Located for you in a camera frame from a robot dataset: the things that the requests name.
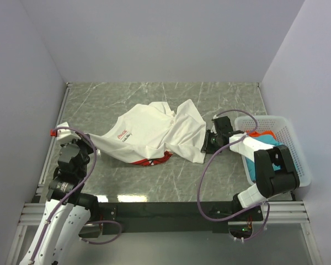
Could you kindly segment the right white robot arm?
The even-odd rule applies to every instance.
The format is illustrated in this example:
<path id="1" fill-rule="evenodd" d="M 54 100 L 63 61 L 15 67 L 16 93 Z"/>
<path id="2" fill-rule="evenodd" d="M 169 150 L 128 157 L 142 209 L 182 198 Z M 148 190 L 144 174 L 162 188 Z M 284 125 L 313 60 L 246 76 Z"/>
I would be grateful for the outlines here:
<path id="1" fill-rule="evenodd" d="M 229 117 L 213 118 L 213 127 L 206 131 L 202 151 L 218 154 L 228 147 L 253 163 L 255 181 L 248 189 L 232 199 L 231 214 L 237 220 L 244 220 L 250 214 L 250 207 L 266 199 L 295 190 L 300 186 L 289 148 L 273 145 L 251 137 L 251 131 L 234 130 Z"/>

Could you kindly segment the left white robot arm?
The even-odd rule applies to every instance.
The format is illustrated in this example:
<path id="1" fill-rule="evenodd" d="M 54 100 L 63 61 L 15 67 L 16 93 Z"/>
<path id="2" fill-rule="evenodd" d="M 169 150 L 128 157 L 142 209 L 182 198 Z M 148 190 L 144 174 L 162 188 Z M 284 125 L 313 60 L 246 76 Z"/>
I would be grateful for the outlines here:
<path id="1" fill-rule="evenodd" d="M 61 146 L 44 214 L 21 264 L 62 264 L 83 226 L 99 217 L 98 198 L 82 193 L 89 156 L 96 153 L 88 136 Z"/>

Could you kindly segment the white red-print t-shirt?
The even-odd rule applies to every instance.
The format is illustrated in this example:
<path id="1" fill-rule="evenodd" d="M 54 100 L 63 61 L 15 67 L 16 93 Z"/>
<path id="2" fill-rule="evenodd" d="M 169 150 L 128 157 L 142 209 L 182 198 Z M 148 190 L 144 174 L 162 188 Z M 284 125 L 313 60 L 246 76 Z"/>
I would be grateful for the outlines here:
<path id="1" fill-rule="evenodd" d="M 153 166 L 173 154 L 202 164 L 205 134 L 206 122 L 188 99 L 176 111 L 167 102 L 136 104 L 106 134 L 90 138 L 97 149 L 117 160 Z"/>

